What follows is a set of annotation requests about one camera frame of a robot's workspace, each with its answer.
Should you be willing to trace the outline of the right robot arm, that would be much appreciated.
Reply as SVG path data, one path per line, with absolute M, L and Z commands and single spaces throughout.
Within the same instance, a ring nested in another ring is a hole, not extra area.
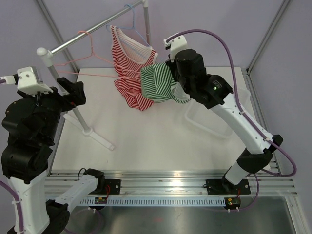
M 223 119 L 245 145 L 236 162 L 219 179 L 217 194 L 235 194 L 239 183 L 249 174 L 266 167 L 283 142 L 281 135 L 263 129 L 235 100 L 231 85 L 219 75 L 206 72 L 203 57 L 193 49 L 169 55 L 166 61 L 184 95 L 202 104 Z

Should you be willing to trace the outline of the blue wire hanger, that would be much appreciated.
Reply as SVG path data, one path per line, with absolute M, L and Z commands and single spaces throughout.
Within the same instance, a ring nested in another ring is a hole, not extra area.
M 164 60 L 151 45 L 149 27 L 146 35 L 142 35 L 136 24 L 136 11 L 132 4 L 124 5 L 131 12 L 130 23 L 127 27 L 107 24 L 106 30 L 111 33 L 113 44 L 110 62 L 117 72 L 138 74 L 143 67 L 152 64 L 163 64 Z

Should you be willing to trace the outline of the green striped tank top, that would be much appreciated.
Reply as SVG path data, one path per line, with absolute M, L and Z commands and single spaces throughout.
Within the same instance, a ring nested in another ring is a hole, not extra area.
M 143 67 L 140 77 L 143 96 L 155 103 L 173 100 L 186 104 L 191 100 L 180 83 L 174 80 L 169 66 L 164 62 Z

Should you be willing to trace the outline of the pink wire hanger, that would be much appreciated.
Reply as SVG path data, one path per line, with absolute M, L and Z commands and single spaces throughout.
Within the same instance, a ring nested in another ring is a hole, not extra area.
M 56 64 L 56 65 L 55 65 L 56 67 L 64 67 L 64 66 L 66 66 L 66 65 L 72 64 L 72 63 L 77 62 L 77 61 L 89 59 L 89 58 L 91 58 L 91 57 L 96 57 L 96 58 L 99 59 L 99 60 L 102 60 L 102 61 L 104 61 L 104 62 L 107 62 L 107 63 L 111 64 L 111 65 L 114 65 L 114 66 L 116 66 L 116 67 L 119 67 L 121 70 L 124 70 L 124 71 L 126 71 L 126 72 L 132 72 L 132 73 L 134 73 L 135 75 L 140 75 L 140 72 L 136 72 L 136 71 L 134 71 L 134 70 L 126 69 L 125 67 L 123 67 L 123 66 L 121 66 L 121 65 L 117 65 L 117 64 L 113 63 L 112 61 L 109 61 L 109 60 L 107 60 L 107 59 L 105 59 L 105 58 L 103 58 L 103 57 L 100 57 L 98 54 L 96 54 L 95 51 L 94 51 L 94 46 L 93 46 L 93 38 L 92 38 L 92 36 L 91 36 L 90 33 L 87 33 L 86 31 L 78 31 L 78 34 L 83 34 L 84 36 L 88 36 L 88 37 L 89 37 L 89 39 L 90 39 L 90 48 L 91 48 L 91 53 L 90 53 L 90 55 L 85 56 L 85 57 L 81 57 L 81 58 L 78 58 L 78 59 L 70 60 L 70 61 L 68 61 L 68 62 L 66 62 L 66 63 L 63 63 L 63 64 Z M 61 73 L 78 75 L 78 73 L 73 73 L 73 72 L 61 72 Z M 120 78 L 120 77 L 121 77 L 121 76 L 119 76 L 119 75 L 118 75 L 118 76 L 94 75 L 94 76 L 109 77 L 109 78 Z M 134 80 L 139 80 L 138 77 L 124 77 L 124 78 L 130 78 L 130 79 L 134 79 Z

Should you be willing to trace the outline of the red striped tank top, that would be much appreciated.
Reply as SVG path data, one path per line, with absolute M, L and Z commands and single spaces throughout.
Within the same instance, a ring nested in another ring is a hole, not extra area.
M 112 58 L 118 78 L 114 85 L 129 107 L 145 111 L 154 102 L 145 98 L 141 88 L 141 69 L 155 64 L 158 53 L 130 38 L 120 28 L 110 26 L 112 34 Z

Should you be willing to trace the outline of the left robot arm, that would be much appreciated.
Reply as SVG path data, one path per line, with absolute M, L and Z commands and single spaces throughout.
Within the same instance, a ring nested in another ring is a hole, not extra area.
M 57 82 L 67 94 L 60 95 L 55 87 L 33 94 L 18 90 L 20 99 L 8 106 L 1 123 L 9 133 L 1 164 L 17 214 L 12 234 L 59 234 L 84 197 L 105 189 L 104 173 L 87 169 L 65 193 L 56 199 L 45 197 L 48 158 L 61 113 L 86 103 L 83 82 L 73 83 L 66 78 L 58 78 Z

